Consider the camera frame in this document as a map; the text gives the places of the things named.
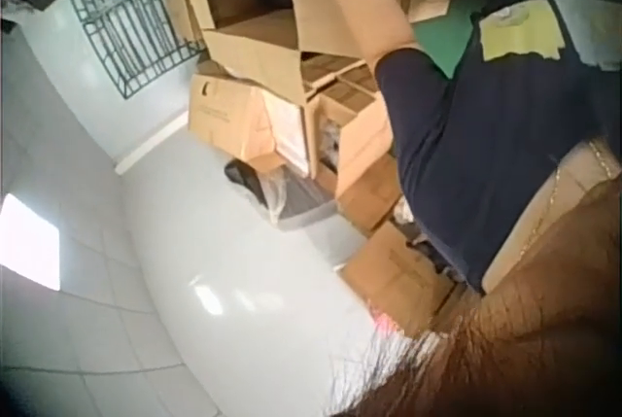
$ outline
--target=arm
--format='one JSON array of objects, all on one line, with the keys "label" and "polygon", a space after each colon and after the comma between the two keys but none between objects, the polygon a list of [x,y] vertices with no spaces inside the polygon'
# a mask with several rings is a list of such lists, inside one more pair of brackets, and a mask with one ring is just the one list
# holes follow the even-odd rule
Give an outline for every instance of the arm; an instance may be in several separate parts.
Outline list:
[{"label": "arm", "polygon": [[421,47],[396,0],[336,0],[372,72],[387,53]]}]

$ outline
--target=sticker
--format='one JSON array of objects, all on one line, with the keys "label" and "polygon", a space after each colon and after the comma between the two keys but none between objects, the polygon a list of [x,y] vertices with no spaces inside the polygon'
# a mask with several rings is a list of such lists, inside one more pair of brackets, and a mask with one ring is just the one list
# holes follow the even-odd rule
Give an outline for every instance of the sticker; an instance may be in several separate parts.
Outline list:
[{"label": "sticker", "polygon": [[545,59],[560,58],[566,44],[555,13],[547,0],[533,0],[505,7],[479,22],[485,61],[507,54],[537,53]]}]

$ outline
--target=white floor tile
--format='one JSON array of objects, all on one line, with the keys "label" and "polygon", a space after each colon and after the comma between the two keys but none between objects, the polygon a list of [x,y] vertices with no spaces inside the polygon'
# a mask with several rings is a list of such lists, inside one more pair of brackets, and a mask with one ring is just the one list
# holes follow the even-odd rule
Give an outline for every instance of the white floor tile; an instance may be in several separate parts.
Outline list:
[{"label": "white floor tile", "polygon": [[145,373],[173,417],[215,417],[218,407],[185,366]]},{"label": "white floor tile", "polygon": [[103,253],[102,229],[97,215],[76,201],[74,192],[67,194],[60,202],[62,215],[61,230],[92,250]]},{"label": "white floor tile", "polygon": [[99,417],[80,375],[14,370],[2,379],[27,415]]},{"label": "white floor tile", "polygon": [[3,365],[78,370],[61,294],[5,267],[0,270]]},{"label": "white floor tile", "polygon": [[96,302],[115,304],[104,256],[67,236],[60,237],[60,289]]},{"label": "white floor tile", "polygon": [[11,184],[11,193],[38,216],[60,227],[60,184],[52,173],[36,167],[28,155]]},{"label": "white floor tile", "polygon": [[121,317],[142,368],[160,368],[182,362],[156,314],[122,311]]},{"label": "white floor tile", "polygon": [[62,301],[81,370],[140,369],[117,309],[67,295]]},{"label": "white floor tile", "polygon": [[102,417],[170,417],[142,373],[90,375],[85,380]]},{"label": "white floor tile", "polygon": [[8,133],[2,134],[2,193],[11,190],[11,184],[19,174],[26,159],[26,151]]},{"label": "white floor tile", "polygon": [[113,284],[115,301],[119,307],[141,312],[154,311],[145,278],[139,269],[108,260],[108,272]]},{"label": "white floor tile", "polygon": [[110,259],[133,267],[139,266],[129,232],[121,228],[105,227],[103,236],[104,251]]}]

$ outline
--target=window bars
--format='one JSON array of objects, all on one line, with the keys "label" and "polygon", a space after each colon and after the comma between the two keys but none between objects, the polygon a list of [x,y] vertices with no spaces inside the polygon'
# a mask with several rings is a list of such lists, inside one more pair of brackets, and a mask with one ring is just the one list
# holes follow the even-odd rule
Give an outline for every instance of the window bars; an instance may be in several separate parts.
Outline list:
[{"label": "window bars", "polygon": [[71,1],[123,98],[203,49],[177,37],[163,0]]}]

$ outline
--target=plastic bag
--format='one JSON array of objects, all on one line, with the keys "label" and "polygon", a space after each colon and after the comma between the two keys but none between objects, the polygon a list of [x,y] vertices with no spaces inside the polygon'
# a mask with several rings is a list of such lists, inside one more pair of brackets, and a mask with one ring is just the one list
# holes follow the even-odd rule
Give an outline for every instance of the plastic bag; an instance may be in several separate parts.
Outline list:
[{"label": "plastic bag", "polygon": [[263,190],[268,219],[276,225],[288,199],[285,172],[282,167],[279,167],[269,174],[259,174],[258,177]]},{"label": "plastic bag", "polygon": [[287,178],[283,168],[259,174],[246,162],[233,159],[225,166],[225,175],[273,225],[277,225],[287,203]]},{"label": "plastic bag", "polygon": [[399,198],[395,208],[393,209],[393,217],[396,219],[396,223],[401,226],[415,222],[415,217],[410,210],[410,206],[408,206],[406,197],[403,195]]}]

